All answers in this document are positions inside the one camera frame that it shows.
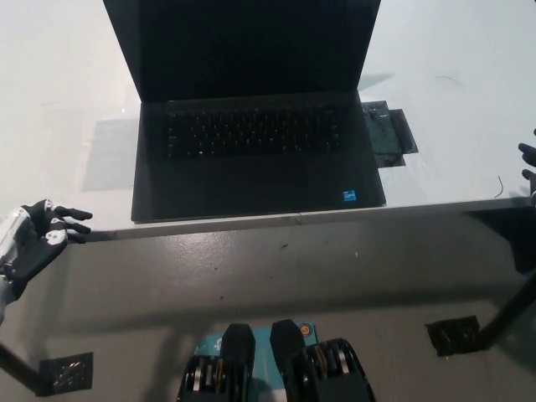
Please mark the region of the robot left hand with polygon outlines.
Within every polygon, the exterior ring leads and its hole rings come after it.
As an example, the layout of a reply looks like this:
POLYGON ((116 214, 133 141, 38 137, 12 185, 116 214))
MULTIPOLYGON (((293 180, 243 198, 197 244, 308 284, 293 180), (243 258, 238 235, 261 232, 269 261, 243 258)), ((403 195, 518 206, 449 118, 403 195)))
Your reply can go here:
POLYGON ((1 300, 14 302, 68 243, 84 244, 93 214, 43 199, 1 219, 1 300))

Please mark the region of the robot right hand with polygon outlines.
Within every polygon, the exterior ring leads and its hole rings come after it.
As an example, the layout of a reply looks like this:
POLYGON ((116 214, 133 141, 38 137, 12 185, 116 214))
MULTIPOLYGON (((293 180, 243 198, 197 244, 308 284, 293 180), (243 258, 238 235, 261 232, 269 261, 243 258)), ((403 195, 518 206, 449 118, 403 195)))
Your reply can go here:
POLYGON ((536 178, 534 169, 536 167, 536 149, 527 143, 520 142, 518 144, 518 150, 522 153, 522 159, 533 168, 533 170, 523 169, 522 176, 528 181, 529 199, 531 204, 535 205, 536 178))

